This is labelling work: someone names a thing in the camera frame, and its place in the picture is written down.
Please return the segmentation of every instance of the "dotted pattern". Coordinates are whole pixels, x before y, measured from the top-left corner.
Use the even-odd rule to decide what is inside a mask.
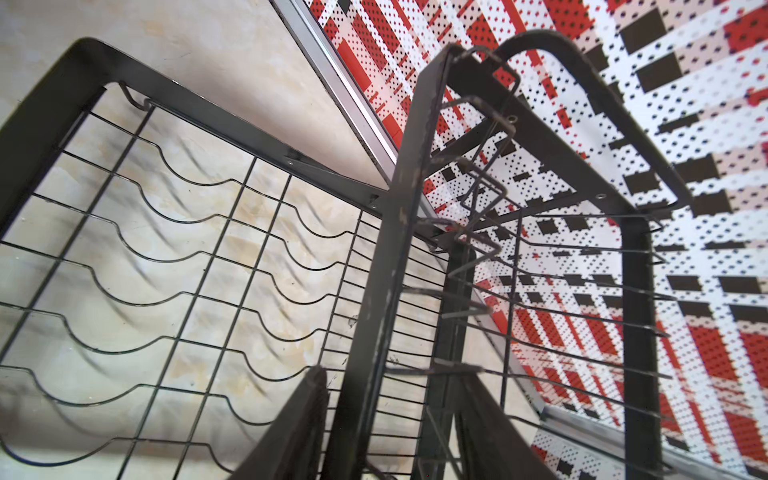
[[[657,325],[670,334],[659,342],[659,365],[673,376],[660,382],[660,403],[669,418],[662,426],[665,446],[765,478],[768,264],[763,248],[768,222],[761,210],[768,204],[768,6],[760,0],[312,0],[310,10],[398,146],[418,73],[445,45],[496,48],[533,28],[556,29],[574,41],[694,195],[691,207],[661,219],[664,228],[653,235],[666,260],[655,267],[654,288],[679,299],[656,305]],[[556,59],[529,51],[509,64],[520,73],[519,92],[532,110],[624,196],[638,206],[674,200]],[[507,86],[511,80],[497,79]],[[446,101],[457,97],[446,90]],[[433,147],[442,149],[481,120],[466,104],[444,110]],[[490,173],[516,204],[531,206],[572,191],[514,141],[503,140],[502,134],[492,137],[478,152],[477,164],[502,149]],[[425,182],[424,192],[440,216],[461,223],[467,212],[456,198],[471,184],[467,174],[449,165]],[[478,195],[480,208],[492,200],[492,192]],[[514,209],[502,201],[495,213]],[[597,211],[581,204],[552,213]],[[514,231],[517,226],[506,227]],[[521,231],[533,243],[621,245],[616,224],[603,218],[527,218]],[[512,259],[514,238],[493,228],[485,234],[502,245],[503,260]],[[621,283],[616,253],[524,242],[520,259],[523,270],[566,280],[520,275],[518,302],[621,320],[621,290],[583,281]],[[511,269],[499,263],[482,264],[475,275],[484,288],[511,289]],[[486,302],[498,328],[506,331],[508,304],[492,296]],[[514,317],[512,333],[522,341],[622,362],[621,326],[520,307]],[[530,375],[623,399],[619,370],[519,343],[512,350]],[[623,410],[615,403],[534,384],[554,406],[623,426]],[[537,441],[548,437],[540,432]],[[560,450],[545,451],[550,453],[542,458],[562,478],[623,475],[610,462],[595,460],[602,466],[586,467],[570,463],[571,456]],[[550,455],[557,461],[550,462]],[[586,462],[588,455],[581,458]],[[562,459],[571,465],[570,475],[558,469]]]

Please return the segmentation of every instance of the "metal frame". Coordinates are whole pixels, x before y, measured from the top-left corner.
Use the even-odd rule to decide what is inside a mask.
[[[177,82],[94,38],[76,41],[0,131],[0,236],[85,119],[103,87],[120,81],[158,107],[242,150],[380,216],[386,190],[339,175]]]

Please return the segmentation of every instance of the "metal bar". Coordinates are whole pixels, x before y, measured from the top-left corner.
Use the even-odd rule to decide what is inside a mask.
[[[360,144],[368,151],[384,181],[389,183],[395,172],[397,147],[307,4],[297,0],[270,0],[270,3],[329,96],[339,106]]]
[[[469,246],[454,242],[448,260],[448,271],[465,264],[469,254]],[[463,272],[462,277],[472,278],[473,274],[473,270],[467,270]],[[443,291],[447,294],[442,296],[442,302],[440,303],[441,314],[466,310],[466,305],[460,298],[469,298],[472,295],[472,286],[460,280],[459,278],[446,279]],[[460,319],[466,321],[467,317],[464,316]],[[437,331],[435,332],[435,343],[432,348],[432,358],[460,362],[464,352],[465,334],[466,326],[460,322],[438,322]],[[446,376],[430,376],[427,378],[422,424],[419,428],[419,437],[421,439],[416,446],[416,456],[420,458],[440,456],[442,451],[438,433],[427,426],[430,425],[427,408],[443,411],[439,422],[440,433],[445,436],[450,436],[451,434],[453,417],[445,409],[448,406],[448,387],[449,378]],[[433,464],[433,468],[433,471],[429,473],[429,480],[440,480],[445,473],[445,463],[436,462]],[[417,465],[413,465],[411,479],[427,480],[426,478],[422,479],[421,470]]]
[[[584,200],[588,200],[587,195],[576,192],[565,197],[559,197],[552,200],[547,200],[541,205],[533,207],[524,207],[518,211],[510,212],[508,214],[499,215],[493,221],[486,220],[475,225],[475,230],[481,230],[483,228],[493,227],[496,223],[507,223],[516,220],[518,217],[530,217],[532,215],[541,214],[546,211],[556,210],[558,208],[573,207],[578,205]]]
[[[338,175],[247,123],[94,38],[77,40],[0,130],[0,233],[4,233],[53,163],[84,107],[112,81],[151,99],[182,120],[287,171],[369,214],[380,216],[377,199],[386,190]],[[434,234],[424,229],[426,239]]]
[[[447,47],[441,52],[422,71],[416,84],[395,176],[382,205],[382,226],[339,394],[339,414],[333,417],[323,463],[324,480],[357,479],[365,468],[376,400],[422,195],[424,169],[455,49]]]
[[[648,222],[642,218],[624,218],[620,223],[622,246],[636,250],[650,248]],[[621,259],[623,282],[644,290],[654,287],[654,271],[647,253],[624,253]],[[632,290],[624,291],[622,306],[627,325],[655,326],[654,299]],[[633,369],[655,372],[657,368],[656,335],[650,330],[634,329],[624,334],[624,364]],[[661,424],[659,413],[659,384],[653,376],[624,371],[624,401],[636,409],[624,410],[624,444],[627,459],[627,480],[659,478],[636,468],[652,472],[661,470]]]
[[[518,235],[515,238],[515,258],[513,264],[515,268],[512,271],[512,285],[509,292],[509,298],[515,298],[515,290],[518,283],[518,269],[517,266],[520,263],[520,239],[522,238],[523,217],[522,214],[518,216]],[[512,351],[512,320],[515,318],[515,302],[510,300],[508,314],[507,314],[507,338],[504,348],[504,373],[509,373],[509,356]],[[505,404],[507,402],[507,376],[502,377],[502,392],[499,396],[498,404],[502,408],[502,412],[505,411]]]

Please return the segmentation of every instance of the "wire grid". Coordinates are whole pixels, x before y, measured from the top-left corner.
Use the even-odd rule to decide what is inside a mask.
[[[144,104],[110,86],[0,242],[9,474],[226,478],[314,364],[332,421],[378,220]],[[424,366],[437,305],[401,307],[390,360]],[[382,471],[410,475],[423,396],[385,380]]]

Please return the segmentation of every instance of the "curved wire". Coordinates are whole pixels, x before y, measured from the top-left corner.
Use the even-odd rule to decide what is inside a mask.
[[[251,225],[250,223],[247,223],[247,222],[243,222],[242,220],[238,220],[237,218],[233,218],[233,217],[227,217],[227,216],[225,216],[225,215],[223,215],[223,214],[211,214],[211,215],[209,215],[209,216],[207,216],[207,217],[203,217],[203,218],[200,218],[200,219],[196,219],[196,220],[179,220],[179,219],[176,219],[176,218],[173,218],[173,217],[169,217],[168,215],[166,215],[166,214],[163,214],[162,212],[160,212],[160,211],[159,211],[159,210],[158,210],[158,209],[157,209],[155,206],[153,206],[153,205],[152,205],[152,203],[150,203],[149,199],[147,198],[147,195],[144,193],[144,188],[141,186],[141,184],[139,184],[137,181],[133,180],[132,178],[129,178],[129,177],[125,177],[124,175],[121,175],[121,174],[119,174],[119,173],[116,173],[116,172],[112,172],[112,171],[110,171],[110,170],[107,170],[106,168],[104,168],[104,167],[102,167],[102,166],[100,166],[100,165],[97,165],[97,164],[95,164],[95,163],[93,163],[93,162],[91,162],[91,161],[89,161],[89,160],[86,160],[85,158],[83,158],[83,157],[80,157],[80,156],[79,156],[79,155],[77,155],[77,154],[73,154],[73,153],[71,153],[71,152],[69,152],[69,151],[66,151],[66,150],[62,150],[62,153],[65,153],[65,154],[69,155],[70,157],[73,157],[73,158],[75,158],[75,159],[77,159],[77,160],[80,160],[80,161],[82,161],[82,162],[85,162],[86,164],[89,164],[89,165],[91,165],[91,166],[93,166],[93,167],[96,167],[96,168],[98,168],[98,169],[100,169],[100,170],[102,170],[102,171],[104,171],[104,172],[106,172],[106,173],[110,174],[111,176],[115,176],[115,177],[117,177],[117,178],[120,178],[120,179],[122,179],[122,180],[125,180],[125,181],[127,181],[127,182],[129,182],[129,183],[131,183],[131,184],[135,185],[135,186],[136,186],[136,188],[138,188],[138,190],[139,190],[139,194],[141,195],[141,199],[144,201],[144,203],[147,205],[147,207],[148,207],[150,210],[152,210],[153,212],[155,212],[155,213],[156,213],[156,215],[158,215],[159,217],[161,217],[161,218],[164,218],[165,220],[168,220],[168,221],[170,221],[170,222],[174,222],[174,223],[182,223],[182,224],[187,224],[187,225],[188,225],[188,224],[195,224],[195,223],[203,223],[203,222],[207,222],[208,220],[210,220],[210,219],[212,219],[212,218],[220,217],[220,218],[223,218],[223,219],[225,219],[225,220],[230,220],[230,221],[233,221],[233,222],[235,222],[235,223],[238,223],[238,224],[240,224],[240,225],[243,225],[243,226],[245,226],[245,227],[250,227],[250,228],[253,228],[254,230],[258,230],[258,231],[260,231],[261,233],[267,233],[265,230],[262,230],[262,229],[260,229],[259,227],[255,227],[254,225]],[[283,202],[282,202],[282,204],[284,204],[284,205],[287,205],[288,207],[291,207],[291,208],[293,208],[293,209],[296,211],[296,217],[299,219],[299,222],[302,224],[302,226],[304,226],[304,228],[305,228],[305,229],[306,229],[308,232],[310,232],[312,235],[314,235],[315,237],[320,237],[320,238],[328,238],[328,239],[332,239],[332,238],[341,237],[341,236],[342,236],[343,234],[345,234],[345,233],[352,233],[352,232],[350,232],[350,231],[348,231],[348,230],[344,230],[342,233],[339,233],[339,234],[337,234],[337,235],[332,235],[332,236],[321,235],[321,234],[319,234],[319,233],[316,233],[315,231],[313,231],[312,229],[310,229],[310,228],[309,228],[309,227],[306,225],[306,223],[304,223],[304,220],[301,218],[301,214],[299,213],[299,209],[298,209],[298,208],[296,208],[295,206],[293,206],[293,205],[291,205],[291,204],[287,203],[286,201],[283,201]]]
[[[121,127],[120,125],[117,125],[117,124],[115,124],[114,122],[111,122],[111,121],[107,120],[106,118],[104,118],[104,117],[100,116],[99,114],[95,114],[95,113],[91,112],[91,115],[93,115],[94,117],[98,118],[99,120],[101,120],[101,121],[103,121],[103,122],[105,122],[105,123],[107,123],[107,124],[111,125],[112,127],[115,127],[115,128],[117,128],[118,130],[120,130],[120,131],[123,131],[123,132],[124,132],[124,133],[126,133],[126,134],[129,134],[129,135],[131,135],[131,136],[133,136],[133,135],[134,135],[134,132],[131,132],[131,131],[128,131],[128,130],[124,129],[124,128],[123,128],[123,127]],[[148,139],[146,139],[146,138],[144,138],[144,137],[142,137],[142,136],[140,136],[140,135],[137,135],[137,136],[136,136],[136,138],[137,138],[138,140],[141,140],[141,141],[143,141],[143,142],[144,142],[144,143],[146,143],[146,144],[149,144],[149,145],[151,145],[151,146],[155,147],[155,148],[157,149],[157,152],[158,152],[158,153],[159,153],[159,155],[160,155],[160,158],[161,158],[161,160],[163,161],[163,164],[165,164],[165,167],[166,167],[166,168],[167,168],[167,169],[168,169],[168,170],[169,170],[169,171],[170,171],[170,172],[171,172],[171,173],[172,173],[172,174],[173,174],[175,177],[179,178],[180,180],[182,180],[182,181],[184,181],[184,182],[187,182],[188,184],[197,185],[198,187],[217,187],[217,186],[219,186],[219,185],[223,185],[223,184],[226,184],[226,183],[234,182],[235,184],[237,184],[237,185],[240,185],[241,187],[243,187],[243,188],[246,188],[246,189],[248,189],[248,190],[250,190],[250,191],[254,192],[255,194],[259,194],[259,195],[261,195],[262,197],[266,197],[266,198],[269,198],[270,200],[274,200],[274,201],[276,201],[276,202],[280,202],[280,203],[282,203],[282,204],[285,204],[285,205],[287,205],[288,207],[292,207],[292,208],[293,208],[293,209],[296,211],[296,216],[299,218],[299,222],[300,222],[300,223],[301,223],[301,224],[304,226],[304,228],[305,228],[305,229],[307,229],[307,231],[309,231],[309,232],[310,232],[312,235],[314,235],[314,236],[316,236],[316,237],[321,237],[321,238],[329,238],[329,239],[331,239],[331,238],[337,238],[337,237],[341,237],[341,236],[342,236],[343,234],[345,234],[345,233],[352,233],[352,232],[350,232],[349,230],[344,230],[342,233],[338,233],[337,235],[332,235],[332,236],[321,235],[321,234],[319,234],[319,233],[316,233],[316,232],[315,232],[314,230],[312,230],[312,229],[311,229],[309,226],[307,226],[307,224],[306,224],[306,223],[304,223],[304,220],[303,220],[303,219],[302,219],[302,217],[301,217],[301,213],[299,212],[299,209],[298,209],[298,208],[296,208],[296,206],[294,206],[294,205],[292,205],[292,204],[289,204],[289,203],[287,203],[285,200],[282,200],[282,201],[281,201],[280,199],[277,199],[277,198],[275,198],[275,197],[272,197],[272,196],[270,196],[270,195],[267,195],[267,194],[265,194],[265,193],[259,192],[259,191],[258,191],[258,190],[256,190],[255,188],[253,188],[253,187],[250,187],[250,186],[248,186],[247,184],[245,184],[245,183],[243,183],[243,182],[241,182],[241,181],[239,181],[239,180],[236,180],[236,179],[234,179],[234,178],[227,178],[226,180],[221,180],[221,181],[218,181],[218,182],[213,182],[213,183],[211,183],[211,184],[204,184],[204,183],[201,183],[201,182],[197,182],[197,181],[195,181],[195,180],[190,180],[189,178],[186,178],[184,175],[182,175],[182,174],[179,174],[178,172],[176,172],[176,171],[173,169],[173,167],[172,167],[172,166],[171,166],[171,165],[168,163],[168,161],[166,160],[166,158],[165,158],[165,154],[163,154],[163,148],[162,148],[160,145],[158,145],[158,144],[154,143],[153,141],[151,141],[151,140],[148,140]]]
[[[139,438],[130,438],[130,437],[113,437],[103,444],[101,444],[99,447],[97,447],[95,450],[91,450],[88,453],[85,453],[84,455],[80,455],[79,457],[70,458],[69,460],[62,460],[60,462],[36,462],[35,460],[29,460],[27,458],[22,457],[18,453],[14,452],[13,450],[8,447],[8,444],[5,442],[5,440],[2,438],[2,435],[0,435],[0,448],[2,448],[2,451],[5,452],[6,455],[13,458],[15,461],[19,463],[23,463],[24,465],[29,465],[31,467],[61,467],[64,465],[71,465],[73,463],[79,462],[81,460],[85,460],[86,458],[96,455],[101,450],[106,449],[111,443],[113,442],[154,442],[154,443],[167,443],[172,445],[191,445],[195,447],[206,447],[208,449],[208,452],[210,453],[211,459],[214,461],[214,463],[224,470],[227,473],[232,473],[234,470],[231,470],[227,467],[225,467],[218,458],[216,458],[216,454],[214,453],[213,448],[211,448],[210,443],[202,443],[202,442],[182,442],[177,440],[161,440],[161,439],[139,439]]]
[[[296,211],[296,218],[299,219],[299,223],[301,223],[302,227],[304,227],[304,229],[306,231],[310,232],[315,237],[332,239],[332,238],[339,238],[342,235],[344,235],[345,233],[349,233],[350,235],[354,235],[354,233],[350,232],[349,230],[344,230],[342,233],[337,233],[336,235],[322,235],[320,233],[317,233],[315,230],[312,230],[309,225],[304,223],[304,220],[301,217],[301,213],[299,212],[299,209],[295,205],[289,204],[285,200],[283,200],[283,205],[285,205],[286,207],[293,208]]]
[[[330,267],[332,267],[332,266],[334,266],[334,265],[344,265],[344,262],[337,260],[337,261],[335,261],[335,262],[331,263],[329,266],[323,266],[323,267],[320,267],[320,268],[312,268],[311,266],[305,266],[305,265],[304,265],[304,264],[302,264],[300,261],[296,260],[296,258],[295,258],[295,257],[293,256],[293,254],[290,252],[290,248],[288,247],[288,242],[287,242],[287,241],[286,241],[284,238],[282,238],[282,237],[278,237],[277,235],[275,235],[275,234],[274,234],[274,233],[272,233],[272,232],[270,232],[270,236],[271,236],[271,237],[275,237],[275,238],[277,238],[278,240],[282,241],[282,242],[283,242],[283,246],[284,246],[284,247],[285,247],[285,249],[286,249],[286,253],[288,253],[288,257],[290,257],[290,259],[291,259],[291,260],[293,260],[293,262],[294,262],[296,265],[300,266],[300,267],[301,267],[301,268],[303,268],[304,270],[309,270],[309,271],[312,271],[312,272],[321,272],[321,271],[323,271],[323,270],[328,270]]]
[[[232,260],[230,258],[222,257],[221,255],[214,255],[211,252],[207,252],[205,250],[198,250],[197,252],[190,253],[189,255],[186,255],[185,257],[180,257],[180,258],[171,259],[171,260],[162,260],[162,259],[159,259],[159,258],[148,257],[147,255],[144,255],[143,253],[141,253],[138,250],[134,249],[128,243],[128,241],[125,240],[125,237],[123,237],[123,233],[122,233],[122,231],[120,229],[120,225],[117,222],[115,222],[114,220],[110,220],[110,219],[108,219],[106,217],[102,217],[100,215],[88,213],[85,210],[80,210],[79,208],[72,207],[72,206],[67,205],[67,204],[63,204],[62,202],[59,202],[59,201],[54,200],[52,198],[46,197],[44,195],[33,193],[32,196],[33,197],[37,197],[37,198],[39,198],[39,199],[41,199],[43,201],[49,202],[51,204],[58,205],[59,207],[67,208],[69,210],[77,212],[80,215],[85,215],[85,216],[88,216],[88,217],[91,217],[91,218],[95,218],[96,220],[101,220],[101,221],[103,221],[105,223],[111,224],[114,227],[115,232],[117,233],[118,238],[120,239],[120,242],[123,244],[124,247],[126,247],[128,250],[130,250],[137,257],[143,258],[144,260],[148,260],[150,262],[155,262],[155,263],[177,263],[177,262],[182,262],[184,260],[189,260],[190,258],[194,257],[195,255],[198,255],[198,254],[202,253],[204,255],[208,255],[209,257],[217,258],[219,260],[223,260],[223,261],[226,261],[226,262],[229,262],[229,263],[234,263],[235,265],[239,265],[239,266],[242,266],[242,267],[247,268],[247,269],[252,269],[253,268],[252,266],[246,265],[245,263],[241,263],[241,262],[238,262],[236,260]],[[322,270],[328,270],[329,268],[331,268],[332,266],[334,266],[336,264],[343,264],[340,261],[336,261],[336,262],[331,263],[328,266],[323,266],[323,267],[320,267],[320,268],[312,268],[312,267],[309,267],[309,266],[305,266],[305,265],[303,265],[300,261],[298,261],[293,256],[293,254],[290,251],[290,247],[288,245],[288,242],[284,238],[282,238],[282,237],[280,237],[280,236],[278,236],[278,235],[276,235],[276,234],[274,234],[272,232],[269,232],[268,234],[269,234],[270,237],[274,237],[274,238],[280,240],[281,242],[283,242],[283,246],[285,247],[286,253],[288,253],[288,257],[290,257],[290,259],[296,265],[300,266],[301,268],[303,268],[305,270],[312,270],[313,272],[319,272],[319,271],[322,271]]]
[[[277,290],[277,292],[280,294],[280,296],[282,298],[284,298],[285,300],[288,300],[291,303],[295,303],[296,305],[313,305],[314,303],[318,303],[320,300],[326,298],[327,296],[336,296],[333,293],[326,293],[325,295],[321,296],[319,299],[312,300],[311,302],[297,302],[294,299],[292,299],[289,296],[287,296],[285,293],[283,293],[282,290],[280,290],[280,287],[277,286],[277,281],[275,281],[275,276],[272,273],[267,272],[266,270],[260,270],[260,269],[256,269],[256,271],[259,272],[259,273],[264,273],[266,275],[269,275],[270,278],[272,279],[272,284],[275,286],[275,290]]]
[[[253,373],[255,376],[257,376],[258,378],[262,379],[262,380],[263,380],[263,381],[265,381],[265,382],[284,382],[284,381],[286,381],[286,380],[290,380],[290,379],[292,379],[292,378],[294,378],[294,377],[298,376],[298,375],[299,375],[301,372],[303,372],[304,370],[306,370],[306,369],[308,369],[309,367],[311,367],[311,365],[305,365],[305,366],[301,367],[301,368],[299,369],[299,371],[298,371],[298,372],[296,372],[296,373],[293,373],[293,374],[291,374],[291,375],[288,375],[288,376],[286,376],[286,377],[283,377],[282,379],[271,379],[271,378],[269,378],[269,377],[265,377],[265,376],[263,376],[263,375],[259,374],[259,373],[258,373],[256,370],[254,370],[254,369],[253,369],[253,367],[250,365],[250,362],[248,361],[248,355],[246,355],[246,353],[245,353],[243,350],[227,349],[227,351],[228,351],[228,352],[233,352],[233,353],[239,353],[240,355],[242,355],[242,356],[243,356],[243,358],[245,359],[245,363],[246,363],[246,365],[248,365],[248,369],[249,369],[249,370],[250,370],[250,371],[251,371],[251,372],[252,372],[252,373]]]
[[[70,402],[68,400],[60,399],[57,396],[51,394],[48,390],[46,390],[45,387],[43,387],[43,385],[40,383],[40,380],[38,379],[37,375],[35,375],[35,371],[30,369],[30,368],[28,368],[28,367],[14,366],[14,365],[0,365],[0,369],[3,369],[3,370],[14,370],[16,372],[26,373],[27,375],[29,375],[32,378],[32,382],[35,384],[35,388],[46,399],[50,400],[51,402],[53,402],[53,403],[55,403],[57,405],[72,407],[72,408],[76,408],[76,409],[84,409],[84,408],[88,408],[88,407],[107,405],[108,403],[115,402],[115,401],[117,401],[117,400],[119,400],[119,399],[121,399],[121,398],[123,398],[125,396],[130,395],[132,392],[134,392],[135,390],[138,390],[139,388],[158,389],[158,390],[165,390],[165,391],[168,391],[168,392],[180,392],[180,393],[186,393],[186,394],[189,394],[189,395],[201,395],[201,396],[204,395],[204,392],[196,392],[194,390],[178,389],[176,387],[169,387],[169,386],[156,386],[156,385],[151,385],[149,383],[137,383],[136,385],[132,386],[128,390],[126,390],[126,391],[124,391],[122,393],[119,393],[116,396],[113,396],[113,397],[111,397],[109,399],[99,400],[97,402],[85,402],[85,403]],[[275,380],[275,379],[265,379],[265,378],[259,376],[255,372],[254,372],[254,374],[259,376],[259,378],[261,378],[263,380],[266,380],[267,382],[282,382],[283,380],[292,379],[294,376],[298,375],[303,370],[304,369],[301,369],[298,373],[295,373],[295,374],[293,374],[293,375],[291,375],[289,377],[286,377],[285,379],[277,379],[277,380]],[[208,395],[209,396],[214,396],[214,397],[217,397],[217,398],[220,398],[220,399],[225,399],[227,401],[227,405],[229,406],[230,411],[232,412],[232,414],[235,415],[243,423],[246,423],[248,425],[253,425],[253,426],[265,426],[265,425],[271,425],[272,422],[274,422],[274,420],[270,420],[268,422],[251,422],[249,420],[246,420],[245,418],[240,416],[240,414],[237,413],[237,411],[235,410],[235,408],[232,405],[232,402],[230,401],[230,398],[228,396],[226,396],[224,394],[221,394],[221,393],[209,393]]]
[[[128,305],[128,306],[157,306],[157,305],[162,305],[163,303],[168,303],[168,302],[170,302],[171,300],[175,299],[178,296],[191,295],[191,296],[199,296],[201,298],[206,298],[206,299],[209,299],[209,300],[214,300],[214,301],[217,301],[217,302],[225,303],[227,305],[238,307],[238,305],[234,305],[234,304],[232,304],[230,302],[225,302],[225,301],[219,300],[219,299],[211,299],[210,297],[202,296],[202,295],[199,295],[199,294],[196,295],[195,293],[187,292],[185,290],[182,290],[180,292],[176,292],[173,295],[169,296],[168,298],[165,298],[163,300],[158,300],[157,302],[150,302],[150,303],[128,302],[127,300],[123,300],[123,299],[121,299],[121,298],[119,298],[119,297],[109,293],[109,291],[106,288],[104,288],[103,285],[101,285],[101,282],[99,281],[99,279],[98,279],[98,277],[96,275],[96,270],[94,270],[94,268],[92,266],[90,266],[90,265],[86,265],[85,263],[75,262],[73,260],[67,260],[67,259],[63,259],[63,258],[62,259],[58,259],[57,257],[55,257],[53,255],[50,255],[48,253],[43,253],[43,252],[39,252],[37,250],[33,250],[31,248],[22,247],[21,245],[17,245],[16,243],[7,242],[7,241],[4,241],[4,240],[0,241],[0,244],[7,245],[7,246],[13,247],[13,248],[17,248],[17,249],[23,250],[25,252],[34,253],[34,254],[39,255],[41,257],[49,258],[51,260],[60,260],[62,263],[68,263],[70,265],[79,266],[80,268],[85,268],[86,270],[88,270],[88,272],[91,273],[91,278],[93,279],[93,281],[94,281],[96,287],[99,289],[99,291],[101,291],[110,300],[113,300],[113,301],[115,301],[117,303],[121,303],[123,305]],[[291,303],[295,303],[296,305],[313,305],[314,303],[318,303],[320,300],[323,300],[327,296],[336,296],[333,293],[326,293],[325,295],[321,296],[319,299],[312,300],[311,302],[297,302],[297,301],[293,300],[292,298],[288,297],[285,293],[283,293],[280,290],[280,288],[277,286],[277,282],[275,281],[275,277],[274,277],[274,275],[272,273],[267,272],[265,270],[258,270],[258,269],[257,269],[257,272],[265,273],[266,275],[269,275],[270,278],[272,279],[272,284],[274,285],[275,290],[280,294],[280,296],[282,298],[284,298],[285,300],[291,302]]]

